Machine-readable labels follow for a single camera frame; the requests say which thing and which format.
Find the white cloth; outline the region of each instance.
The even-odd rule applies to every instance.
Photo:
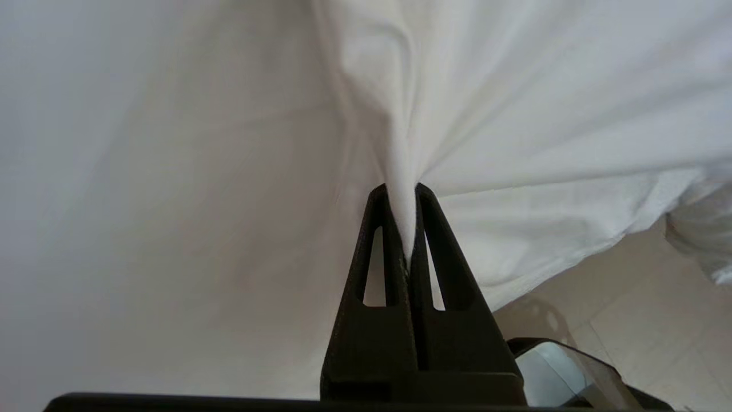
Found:
[[[732,184],[711,177],[691,187],[669,213],[666,239],[694,257],[718,284],[732,284]]]
[[[369,191],[494,309],[732,156],[725,1],[6,1],[0,407],[317,397]]]

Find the white sheet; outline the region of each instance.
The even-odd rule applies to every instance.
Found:
[[[497,309],[732,155],[724,1],[0,7],[4,411],[317,397],[383,181],[403,235],[436,191]]]
[[[716,283],[732,284],[732,184],[729,170],[717,175],[684,194],[668,216],[666,238]]]

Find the white fabric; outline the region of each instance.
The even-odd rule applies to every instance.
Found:
[[[5,1],[0,408],[317,397],[369,191],[494,309],[732,156],[726,1]]]
[[[718,284],[732,284],[732,184],[709,179],[691,187],[668,215],[666,238]]]

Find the black plastic part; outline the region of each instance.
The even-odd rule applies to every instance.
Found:
[[[625,387],[628,388],[630,391],[630,394],[633,395],[635,400],[638,401],[641,407],[647,411],[673,411],[673,408],[671,405],[667,404],[666,402],[663,402],[662,400],[658,399],[657,397],[647,394],[644,391],[641,391],[640,389],[633,388],[632,386],[626,385]]]
[[[321,399],[525,405],[518,366],[437,198],[421,184],[416,196],[409,275],[386,188],[369,196],[323,364]],[[387,306],[369,307],[362,298],[379,226]],[[425,232],[445,311],[433,306]]]
[[[66,394],[45,412],[498,412],[543,411],[499,405],[444,405],[372,402],[318,402],[229,397],[183,397],[133,394]]]

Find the tile floor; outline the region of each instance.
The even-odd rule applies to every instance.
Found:
[[[732,286],[668,245],[662,222],[494,315],[507,339],[566,342],[677,410],[732,411]]]

